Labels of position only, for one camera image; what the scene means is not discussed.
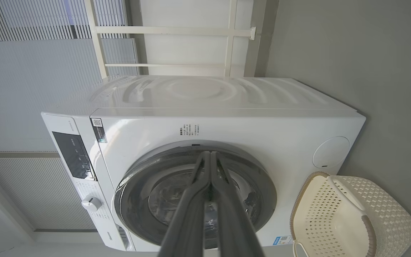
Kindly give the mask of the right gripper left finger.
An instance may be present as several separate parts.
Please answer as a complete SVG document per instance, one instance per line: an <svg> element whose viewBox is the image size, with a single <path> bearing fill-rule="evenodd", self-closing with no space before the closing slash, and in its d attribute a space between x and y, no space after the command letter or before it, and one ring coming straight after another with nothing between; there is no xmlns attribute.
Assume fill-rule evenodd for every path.
<svg viewBox="0 0 411 257"><path fill-rule="evenodd" d="M176 212L164 236L159 257L202 257L204 208L211 185L209 151L199 155Z"/></svg>

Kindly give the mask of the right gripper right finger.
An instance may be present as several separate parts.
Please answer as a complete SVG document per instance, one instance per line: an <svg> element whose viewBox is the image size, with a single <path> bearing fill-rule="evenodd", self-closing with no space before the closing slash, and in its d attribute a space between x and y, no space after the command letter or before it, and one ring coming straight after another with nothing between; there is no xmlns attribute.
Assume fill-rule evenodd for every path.
<svg viewBox="0 0 411 257"><path fill-rule="evenodd" d="M263 257L264 251L258 242L224 159L216 151L210 154L211 187L218 210L220 256Z"/></svg>

